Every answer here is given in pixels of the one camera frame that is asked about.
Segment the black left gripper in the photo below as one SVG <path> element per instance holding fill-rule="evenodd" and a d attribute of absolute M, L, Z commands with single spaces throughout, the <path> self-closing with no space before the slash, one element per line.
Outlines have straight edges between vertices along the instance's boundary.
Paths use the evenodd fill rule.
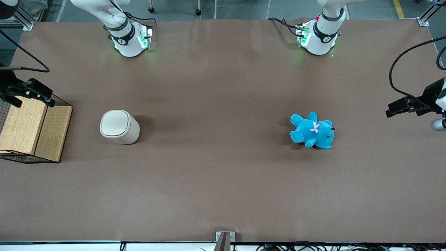
<path fill-rule="evenodd" d="M 428 85 L 423 91 L 424 102 L 429 105 L 435 113 L 441 113 L 442 108 L 437 105 L 436 101 L 443 98 L 441 92 L 444 89 L 444 79 Z M 422 116 L 429 113 L 430 110 L 423 106 L 422 103 L 412 97 L 403 97 L 389 104 L 386 110 L 386 116 L 392 117 L 403 113 L 416 113 L 417 116 Z"/>

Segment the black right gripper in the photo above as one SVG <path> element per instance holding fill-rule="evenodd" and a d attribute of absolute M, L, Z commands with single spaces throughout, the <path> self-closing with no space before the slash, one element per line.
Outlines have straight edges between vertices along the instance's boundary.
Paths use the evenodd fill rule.
<path fill-rule="evenodd" d="M 45 103 L 49 107 L 54 107 L 55 100 L 52 99 L 53 90 L 38 81 L 35 78 L 30 78 L 23 82 L 16 77 L 13 70 L 0 71 L 0 99 L 1 106 L 4 103 L 9 103 L 17 108 L 22 105 L 22 100 L 15 96 L 5 94 L 9 87 L 12 87 L 13 92 L 24 93 L 25 98 L 36 99 Z"/>

